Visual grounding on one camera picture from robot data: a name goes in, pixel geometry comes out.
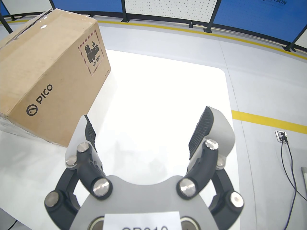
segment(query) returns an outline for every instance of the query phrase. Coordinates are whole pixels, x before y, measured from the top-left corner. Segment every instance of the grey floor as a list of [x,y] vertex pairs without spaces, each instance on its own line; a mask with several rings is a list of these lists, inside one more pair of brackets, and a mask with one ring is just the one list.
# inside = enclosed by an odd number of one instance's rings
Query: grey floor
[[[307,123],[305,59],[235,40],[173,30],[102,23],[100,30],[106,49],[222,69],[232,110],[302,125]],[[6,34],[0,26],[0,39]],[[286,223],[294,191],[283,171],[281,144],[276,140],[274,129],[234,120],[240,193],[245,199],[241,229],[284,229]],[[292,131],[287,134],[297,188],[307,197],[300,170],[301,166],[307,167],[307,135]],[[286,150],[284,157],[290,173]],[[297,196],[288,229],[307,229],[306,213],[307,202]]]

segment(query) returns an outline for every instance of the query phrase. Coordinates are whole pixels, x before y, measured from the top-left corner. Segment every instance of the white tabletop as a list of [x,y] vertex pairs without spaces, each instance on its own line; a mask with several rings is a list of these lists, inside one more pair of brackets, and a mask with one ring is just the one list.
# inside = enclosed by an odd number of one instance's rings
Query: white tabletop
[[[184,176],[191,135],[206,106],[232,126],[222,70],[175,60],[107,50],[111,73],[88,117],[106,175],[148,185]],[[45,207],[65,170],[66,148],[0,132],[0,208],[33,230],[57,229]],[[226,171],[239,191],[236,148]],[[88,192],[78,183],[80,205]],[[201,192],[207,205],[212,183]],[[239,230],[239,220],[231,229]]]

